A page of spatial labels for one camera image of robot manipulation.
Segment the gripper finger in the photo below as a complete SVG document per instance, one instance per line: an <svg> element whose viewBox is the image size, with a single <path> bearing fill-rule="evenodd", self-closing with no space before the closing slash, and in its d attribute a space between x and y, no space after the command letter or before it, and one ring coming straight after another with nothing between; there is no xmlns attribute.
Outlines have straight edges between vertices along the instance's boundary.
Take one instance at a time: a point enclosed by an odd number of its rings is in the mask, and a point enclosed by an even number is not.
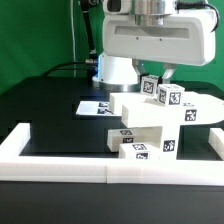
<svg viewBox="0 0 224 224"><path fill-rule="evenodd" d="M146 72L144 68L144 64L141 60L133 59L132 60L132 66L137 73L138 79L141 80L144 76L147 76L148 73Z"/></svg>
<svg viewBox="0 0 224 224"><path fill-rule="evenodd" d="M162 76L162 83L169 84L171 77L173 76L174 72L176 71L176 65L172 63L165 63L164 64L165 72Z"/></svg>

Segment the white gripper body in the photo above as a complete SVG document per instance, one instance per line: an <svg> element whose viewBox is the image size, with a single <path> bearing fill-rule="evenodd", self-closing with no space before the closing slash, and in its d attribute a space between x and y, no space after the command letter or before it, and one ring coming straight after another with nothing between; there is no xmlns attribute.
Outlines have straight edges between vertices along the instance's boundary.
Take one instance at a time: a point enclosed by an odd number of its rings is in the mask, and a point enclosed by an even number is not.
<svg viewBox="0 0 224 224"><path fill-rule="evenodd" d="M108 15L103 22L107 55L171 64L203 66L215 57L213 10L180 10L162 26L135 24L133 15Z"/></svg>

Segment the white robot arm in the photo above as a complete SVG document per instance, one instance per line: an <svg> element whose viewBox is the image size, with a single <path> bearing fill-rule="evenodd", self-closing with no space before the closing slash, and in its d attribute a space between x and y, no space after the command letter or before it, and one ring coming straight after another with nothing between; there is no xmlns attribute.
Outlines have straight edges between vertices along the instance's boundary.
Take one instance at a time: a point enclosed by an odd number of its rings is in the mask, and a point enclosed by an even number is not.
<svg viewBox="0 0 224 224"><path fill-rule="evenodd" d="M203 66L215 57L215 30L220 15L207 0L80 0L86 22L101 4L103 52L93 82L98 86L132 87L144 74L145 61L162 62L168 80L177 64Z"/></svg>

